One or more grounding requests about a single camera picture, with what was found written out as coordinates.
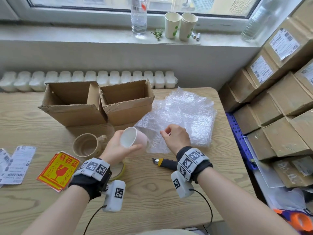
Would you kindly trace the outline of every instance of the forearm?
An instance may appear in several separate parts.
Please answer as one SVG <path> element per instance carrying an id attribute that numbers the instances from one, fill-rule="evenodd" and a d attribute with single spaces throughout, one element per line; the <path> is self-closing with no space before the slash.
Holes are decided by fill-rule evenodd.
<path id="1" fill-rule="evenodd" d="M 297 235 L 279 215 L 211 167 L 198 183 L 235 234 Z"/>
<path id="2" fill-rule="evenodd" d="M 70 186 L 22 235 L 73 234 L 88 202 L 89 195 L 83 188 Z"/>

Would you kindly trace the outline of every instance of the pink cup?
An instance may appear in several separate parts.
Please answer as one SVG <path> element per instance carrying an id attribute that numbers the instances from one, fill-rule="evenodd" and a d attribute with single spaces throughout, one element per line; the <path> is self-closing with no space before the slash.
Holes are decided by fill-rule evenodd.
<path id="1" fill-rule="evenodd" d="M 138 153 L 142 153 L 146 150 L 148 138 L 135 127 L 128 127 L 120 137 L 119 143 L 125 148 L 129 148 L 135 144 L 141 144 L 143 148 Z"/>

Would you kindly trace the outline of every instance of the hand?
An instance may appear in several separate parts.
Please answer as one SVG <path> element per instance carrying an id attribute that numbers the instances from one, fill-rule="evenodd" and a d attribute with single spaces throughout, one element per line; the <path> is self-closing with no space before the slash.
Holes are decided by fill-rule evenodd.
<path id="1" fill-rule="evenodd" d="M 185 128 L 176 124 L 170 124 L 165 130 L 161 130 L 160 134 L 164 138 L 168 148 L 176 156 L 179 150 L 185 146 L 190 146 L 190 138 Z"/>
<path id="2" fill-rule="evenodd" d="M 119 139 L 123 134 L 124 130 L 116 131 L 113 137 L 108 142 L 104 152 L 101 154 L 100 158 L 105 162 L 109 163 L 111 166 L 118 164 L 129 154 L 139 151 L 142 149 L 142 145 L 137 144 L 129 148 L 125 148 L 119 144 Z"/>

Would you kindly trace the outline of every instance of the person's left hand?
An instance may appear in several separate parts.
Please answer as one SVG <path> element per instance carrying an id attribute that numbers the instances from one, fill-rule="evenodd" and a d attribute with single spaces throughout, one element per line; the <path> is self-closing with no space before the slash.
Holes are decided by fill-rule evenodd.
<path id="1" fill-rule="evenodd" d="M 142 149 L 142 145 L 136 144 L 129 148 L 125 148 L 119 143 L 119 139 L 123 134 L 124 130 L 116 131 L 113 137 L 108 142 L 104 152 L 101 154 L 100 159 L 109 163 L 111 166 L 118 164 L 128 155 L 133 152 L 139 151 Z"/>

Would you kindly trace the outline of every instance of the bubble wrap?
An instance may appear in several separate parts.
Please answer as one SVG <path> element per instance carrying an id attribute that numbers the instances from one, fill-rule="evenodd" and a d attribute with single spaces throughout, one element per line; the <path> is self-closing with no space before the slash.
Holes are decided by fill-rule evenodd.
<path id="1" fill-rule="evenodd" d="M 165 100 L 154 100 L 152 111 L 138 121 L 135 127 L 147 135 L 149 153 L 170 152 L 160 134 L 160 130 L 164 130 L 169 124 L 184 127 L 191 145 L 208 147 L 216 116 L 213 105 L 210 99 L 178 87 Z"/>

